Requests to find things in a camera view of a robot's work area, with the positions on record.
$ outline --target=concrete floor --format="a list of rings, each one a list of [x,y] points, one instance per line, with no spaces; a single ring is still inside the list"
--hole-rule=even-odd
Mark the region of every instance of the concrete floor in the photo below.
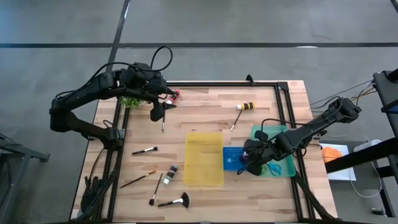
[[[1,1],[0,44],[112,43],[123,2]],[[389,0],[133,0],[121,42],[398,42],[397,21]],[[110,51],[0,49],[0,133],[51,153],[46,164],[30,163],[13,223],[68,219],[87,141],[77,133],[50,130],[50,103],[57,93],[86,82]],[[116,60],[149,63],[153,52],[119,49]],[[163,74],[167,80],[242,80],[248,73],[257,80],[305,80],[314,102],[370,80],[374,72],[395,69],[396,58],[397,48],[175,49]],[[161,52],[155,66],[167,60]],[[364,97],[359,105],[359,119],[332,126],[330,134],[350,134],[342,139],[358,141],[364,139],[356,133],[391,138],[378,96]],[[75,113],[92,121],[95,108],[92,102]],[[370,205],[353,190],[333,195],[340,218],[370,222],[363,215]],[[371,221],[391,222],[381,218]]]

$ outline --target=blue scissors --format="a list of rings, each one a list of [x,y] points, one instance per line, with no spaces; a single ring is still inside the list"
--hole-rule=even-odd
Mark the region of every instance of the blue scissors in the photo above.
[[[277,175],[280,176],[281,175],[282,168],[281,168],[280,165],[273,164],[271,162],[268,162],[267,165],[268,165],[268,168],[269,168],[269,172],[271,172],[272,175],[274,175],[274,176],[277,176]]]

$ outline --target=wooden table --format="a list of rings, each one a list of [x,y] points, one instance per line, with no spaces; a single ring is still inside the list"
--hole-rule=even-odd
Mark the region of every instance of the wooden table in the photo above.
[[[296,122],[312,119],[310,105],[303,81],[288,81]],[[275,92],[269,87],[181,87],[178,106],[167,111],[165,132],[162,121],[152,122],[149,111],[152,105],[142,105],[131,110],[126,132],[126,143],[119,186],[134,180],[151,170],[157,173],[123,189],[118,189],[114,222],[287,222],[297,221],[289,178],[262,178],[247,172],[236,175],[224,173],[222,186],[189,186],[183,183],[185,135],[191,131],[222,132],[225,146],[242,146],[249,137],[251,127],[265,118],[279,118]],[[231,132],[238,115],[235,106],[255,101],[257,108],[242,113],[235,129]],[[104,126],[103,120],[112,121],[116,99],[100,101],[95,116],[95,125]],[[278,125],[278,122],[266,124]],[[131,156],[131,152],[158,146],[158,152]],[[84,177],[89,176],[91,167],[102,149],[99,141],[88,145],[83,170],[73,206],[72,218],[80,209],[81,196],[85,189]],[[319,147],[309,146],[305,156],[310,188],[320,203],[333,216],[337,216],[328,177]],[[95,169],[95,175],[102,177],[105,152]],[[190,194],[189,209],[181,205],[158,208],[148,202],[154,193],[161,172],[164,174],[172,164],[180,169],[169,185],[161,184],[155,204],[175,200],[182,192]],[[307,214],[305,200],[300,191],[304,214]]]

